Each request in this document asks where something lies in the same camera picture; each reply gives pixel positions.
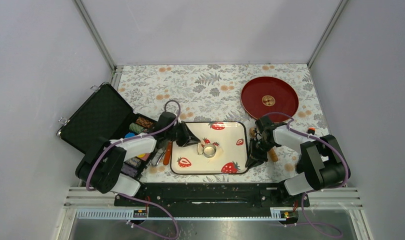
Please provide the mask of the wooden dough roller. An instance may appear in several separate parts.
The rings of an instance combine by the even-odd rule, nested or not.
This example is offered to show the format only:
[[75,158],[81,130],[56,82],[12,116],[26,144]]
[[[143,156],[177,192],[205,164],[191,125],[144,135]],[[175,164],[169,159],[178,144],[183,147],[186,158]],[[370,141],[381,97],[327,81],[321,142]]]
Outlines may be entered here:
[[246,162],[247,167],[256,167],[269,159],[274,163],[279,161],[279,158],[274,150],[273,138],[268,134],[261,134],[256,127],[249,130],[250,143],[249,152]]

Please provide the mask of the strawberry print tray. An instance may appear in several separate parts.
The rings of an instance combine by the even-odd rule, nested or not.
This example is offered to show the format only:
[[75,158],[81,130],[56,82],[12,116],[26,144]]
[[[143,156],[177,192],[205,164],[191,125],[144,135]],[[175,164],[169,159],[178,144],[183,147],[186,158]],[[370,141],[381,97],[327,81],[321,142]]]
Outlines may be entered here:
[[240,175],[248,171],[247,131],[238,121],[187,122],[199,143],[172,146],[171,170],[178,175]]

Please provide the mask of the metal ring cutter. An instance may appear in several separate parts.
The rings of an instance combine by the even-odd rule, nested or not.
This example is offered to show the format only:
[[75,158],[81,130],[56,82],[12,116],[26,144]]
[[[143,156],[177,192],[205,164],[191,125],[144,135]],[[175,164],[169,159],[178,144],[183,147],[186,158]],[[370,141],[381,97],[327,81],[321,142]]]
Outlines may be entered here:
[[202,154],[206,158],[213,158],[216,155],[217,147],[214,144],[206,144],[202,148]]

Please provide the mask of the white dough ball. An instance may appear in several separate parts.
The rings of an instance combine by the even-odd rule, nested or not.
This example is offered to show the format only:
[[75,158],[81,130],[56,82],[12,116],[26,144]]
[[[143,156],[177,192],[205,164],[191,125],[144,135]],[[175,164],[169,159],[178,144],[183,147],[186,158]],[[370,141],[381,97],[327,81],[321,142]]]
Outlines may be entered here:
[[224,153],[224,150],[218,142],[205,144],[199,143],[196,150],[199,155],[203,155],[209,159],[220,157]]

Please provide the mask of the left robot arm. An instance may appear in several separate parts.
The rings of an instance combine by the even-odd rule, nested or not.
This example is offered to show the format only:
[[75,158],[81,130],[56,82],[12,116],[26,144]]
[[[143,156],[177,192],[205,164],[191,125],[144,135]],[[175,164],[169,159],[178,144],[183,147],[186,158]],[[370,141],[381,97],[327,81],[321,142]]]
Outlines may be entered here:
[[124,162],[141,154],[151,154],[168,142],[175,142],[179,147],[188,147],[201,141],[176,114],[164,111],[155,124],[147,127],[146,132],[111,140],[98,137],[85,153],[75,175],[92,191],[126,195],[131,204],[141,205],[146,193],[137,179],[140,170],[133,167],[131,173],[123,173]]

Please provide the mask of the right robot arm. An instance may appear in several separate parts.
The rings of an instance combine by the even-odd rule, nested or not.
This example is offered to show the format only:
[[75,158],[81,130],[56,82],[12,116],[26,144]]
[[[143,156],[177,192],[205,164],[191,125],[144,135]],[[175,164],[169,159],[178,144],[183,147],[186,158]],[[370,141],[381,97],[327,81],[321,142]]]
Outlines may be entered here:
[[290,206],[297,195],[343,186],[350,170],[333,135],[317,137],[291,128],[289,123],[271,121],[268,115],[255,122],[256,137],[250,140],[245,166],[253,168],[268,161],[268,151],[287,147],[300,155],[297,175],[283,180],[278,187],[280,204]]

